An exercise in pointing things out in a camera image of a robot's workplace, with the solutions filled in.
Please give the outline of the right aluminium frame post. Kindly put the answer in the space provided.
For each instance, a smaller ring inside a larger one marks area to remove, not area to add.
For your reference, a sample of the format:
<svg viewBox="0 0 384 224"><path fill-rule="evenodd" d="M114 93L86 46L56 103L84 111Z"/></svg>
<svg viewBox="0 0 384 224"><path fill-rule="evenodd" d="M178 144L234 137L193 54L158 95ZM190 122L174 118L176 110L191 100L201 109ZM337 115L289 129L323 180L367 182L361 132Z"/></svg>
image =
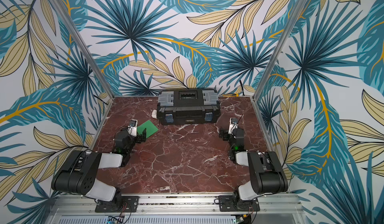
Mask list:
<svg viewBox="0 0 384 224"><path fill-rule="evenodd" d="M295 6L293 8L293 12L290 16L290 18L287 20L286 26L279 38L279 41L277 42L276 48L265 68L265 71L263 73L263 76L258 84L258 88L255 91L255 94L253 96L253 101L256 103L259 98L262 95L262 91L264 89L264 86L268 82L269 76L271 75L274 65L278 59L278 56L286 42L286 40L289 38L297 20L299 19L299 16L301 14L302 9L304 8L307 0L297 0L295 3Z"/></svg>

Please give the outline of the aluminium frame post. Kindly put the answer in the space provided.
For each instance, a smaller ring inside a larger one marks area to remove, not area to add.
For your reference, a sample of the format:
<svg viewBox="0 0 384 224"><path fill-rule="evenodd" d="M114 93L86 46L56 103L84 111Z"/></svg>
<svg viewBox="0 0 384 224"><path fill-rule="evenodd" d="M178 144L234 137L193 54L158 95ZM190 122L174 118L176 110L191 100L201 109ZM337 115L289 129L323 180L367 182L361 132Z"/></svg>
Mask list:
<svg viewBox="0 0 384 224"><path fill-rule="evenodd" d="M265 68L265 71L263 73L263 76L258 84L258 88L255 91L255 94L253 96L253 101L256 103L259 98L262 95L262 91L264 89L264 86L268 82L269 76L271 75L274 65L278 59L278 56L286 42L286 40L289 38L297 20L299 19L299 16L301 14L302 9L304 8L307 0L297 0L295 3L295 6L293 8L293 12L290 16L290 18L287 20L286 26L279 38L279 41L277 42L276 48Z"/></svg>
<svg viewBox="0 0 384 224"><path fill-rule="evenodd" d="M57 11L58 16L62 19L64 25L67 27L69 34L73 37L74 42L77 44L78 48L83 53L84 58L90 65L91 69L94 71L94 75L100 81L104 91L107 93L110 99L114 99L115 97L114 93L111 91L109 84L105 80L101 70L99 69L96 61L94 60L86 43L82 39L75 23L73 22L72 18L68 14L68 11L66 11L65 5L60 0L49 0L49 1L53 5L54 9Z"/></svg>

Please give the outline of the left aluminium frame post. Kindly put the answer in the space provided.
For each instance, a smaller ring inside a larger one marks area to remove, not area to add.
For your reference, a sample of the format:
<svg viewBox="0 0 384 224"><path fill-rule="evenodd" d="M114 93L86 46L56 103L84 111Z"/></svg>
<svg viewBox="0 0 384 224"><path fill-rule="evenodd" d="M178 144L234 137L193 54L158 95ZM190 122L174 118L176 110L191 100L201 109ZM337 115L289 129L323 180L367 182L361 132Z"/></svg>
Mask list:
<svg viewBox="0 0 384 224"><path fill-rule="evenodd" d="M96 61L94 60L86 43L82 39L75 23L73 22L72 18L68 14L68 11L66 11L65 5L60 0L49 0L49 1L53 5L54 9L57 11L58 16L62 19L64 25L67 27L69 34L73 37L74 42L77 44L78 48L83 53L84 58L90 65L91 69L94 71L94 75L100 81L104 91L107 93L110 99L114 99L115 97L114 93L111 91L109 84L105 80L101 70L99 69Z"/></svg>

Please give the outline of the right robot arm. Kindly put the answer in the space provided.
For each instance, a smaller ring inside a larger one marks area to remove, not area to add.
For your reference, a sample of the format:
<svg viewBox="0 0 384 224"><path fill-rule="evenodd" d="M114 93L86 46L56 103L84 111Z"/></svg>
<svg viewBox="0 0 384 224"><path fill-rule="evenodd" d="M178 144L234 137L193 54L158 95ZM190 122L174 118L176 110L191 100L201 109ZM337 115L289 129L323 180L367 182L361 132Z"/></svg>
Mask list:
<svg viewBox="0 0 384 224"><path fill-rule="evenodd" d="M232 195L218 196L221 212L258 212L258 198L288 190L288 180L276 152L247 151L243 129L220 130L219 137L229 143L230 161L247 167L250 176Z"/></svg>

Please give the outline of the small circuit board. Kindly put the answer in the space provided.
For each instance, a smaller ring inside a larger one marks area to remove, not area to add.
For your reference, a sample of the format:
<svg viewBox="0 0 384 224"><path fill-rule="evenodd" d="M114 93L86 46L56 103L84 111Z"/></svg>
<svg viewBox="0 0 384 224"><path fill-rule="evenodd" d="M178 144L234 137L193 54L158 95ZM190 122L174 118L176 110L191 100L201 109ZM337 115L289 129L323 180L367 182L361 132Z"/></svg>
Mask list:
<svg viewBox="0 0 384 224"><path fill-rule="evenodd" d="M106 224L124 224L125 219L124 217L119 216L108 216Z"/></svg>

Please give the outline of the black plastic toolbox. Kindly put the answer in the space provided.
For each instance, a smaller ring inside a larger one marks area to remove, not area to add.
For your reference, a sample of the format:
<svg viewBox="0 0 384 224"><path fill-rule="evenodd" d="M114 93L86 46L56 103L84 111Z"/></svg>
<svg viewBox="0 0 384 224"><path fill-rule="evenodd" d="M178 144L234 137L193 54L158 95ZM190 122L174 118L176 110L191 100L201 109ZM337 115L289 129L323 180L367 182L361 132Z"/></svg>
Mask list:
<svg viewBox="0 0 384 224"><path fill-rule="evenodd" d="M164 126L214 124L221 116L214 89L176 89L158 95L157 119Z"/></svg>

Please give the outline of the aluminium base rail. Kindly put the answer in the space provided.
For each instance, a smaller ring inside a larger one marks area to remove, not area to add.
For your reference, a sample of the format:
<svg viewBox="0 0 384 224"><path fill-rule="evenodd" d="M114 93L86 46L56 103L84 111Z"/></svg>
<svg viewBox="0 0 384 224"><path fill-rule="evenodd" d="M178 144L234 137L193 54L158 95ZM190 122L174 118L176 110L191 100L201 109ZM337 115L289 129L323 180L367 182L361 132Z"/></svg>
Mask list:
<svg viewBox="0 0 384 224"><path fill-rule="evenodd" d="M295 194L258 198L258 212L221 212L218 196L230 193L129 194L138 196L135 213L96 213L96 202L80 196L59 197L47 224L105 224L108 216L124 217L124 224L307 224Z"/></svg>

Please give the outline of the white small cylinder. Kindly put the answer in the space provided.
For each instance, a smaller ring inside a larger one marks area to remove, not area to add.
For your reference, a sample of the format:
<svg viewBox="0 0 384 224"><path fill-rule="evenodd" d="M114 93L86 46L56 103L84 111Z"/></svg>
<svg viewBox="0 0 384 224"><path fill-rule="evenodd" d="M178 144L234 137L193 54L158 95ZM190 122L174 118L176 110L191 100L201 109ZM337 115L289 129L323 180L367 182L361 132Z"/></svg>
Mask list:
<svg viewBox="0 0 384 224"><path fill-rule="evenodd" d="M152 111L152 118L157 119L157 110Z"/></svg>

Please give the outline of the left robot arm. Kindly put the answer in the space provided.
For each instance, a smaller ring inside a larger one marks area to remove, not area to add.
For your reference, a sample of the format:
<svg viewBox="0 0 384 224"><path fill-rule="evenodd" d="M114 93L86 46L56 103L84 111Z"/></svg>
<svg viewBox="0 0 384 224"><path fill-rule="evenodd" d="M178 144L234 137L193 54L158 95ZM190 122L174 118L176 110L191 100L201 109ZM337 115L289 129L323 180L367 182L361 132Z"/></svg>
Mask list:
<svg viewBox="0 0 384 224"><path fill-rule="evenodd" d="M91 150L75 151L65 160L55 174L51 187L54 191L81 195L96 202L96 213L135 213L138 196L123 196L120 188L108 185L97 179L100 169L125 167L135 144L145 142L147 130L132 135L130 128L124 128L115 136L112 153L99 153Z"/></svg>

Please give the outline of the yellow utility knife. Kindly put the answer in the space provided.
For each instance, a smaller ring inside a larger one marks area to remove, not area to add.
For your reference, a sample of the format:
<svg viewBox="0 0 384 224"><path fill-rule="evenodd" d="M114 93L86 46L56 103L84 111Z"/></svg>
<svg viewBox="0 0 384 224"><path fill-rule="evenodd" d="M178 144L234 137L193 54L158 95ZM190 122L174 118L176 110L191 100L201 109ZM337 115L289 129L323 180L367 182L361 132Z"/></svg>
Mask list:
<svg viewBox="0 0 384 224"><path fill-rule="evenodd" d="M234 97L239 97L239 94L223 94L223 98L234 98Z"/></svg>

